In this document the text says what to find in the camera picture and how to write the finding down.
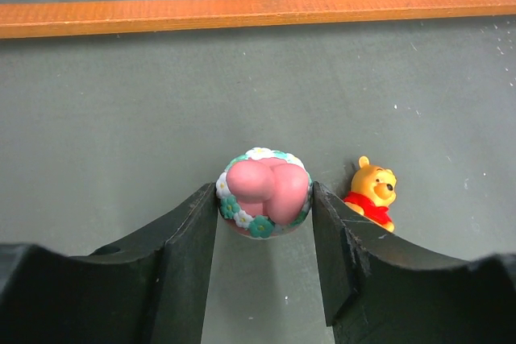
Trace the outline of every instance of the yellow bear figurine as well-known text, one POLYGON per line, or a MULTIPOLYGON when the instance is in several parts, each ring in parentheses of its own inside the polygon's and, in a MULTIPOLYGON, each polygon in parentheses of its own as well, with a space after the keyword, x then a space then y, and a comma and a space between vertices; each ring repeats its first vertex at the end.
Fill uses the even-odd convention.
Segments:
POLYGON ((390 169, 370 164, 366 156, 360 157, 358 164, 360 169, 353 176, 352 190, 343 201, 350 209, 392 233, 394 223, 388 211, 396 199, 396 176, 390 169))

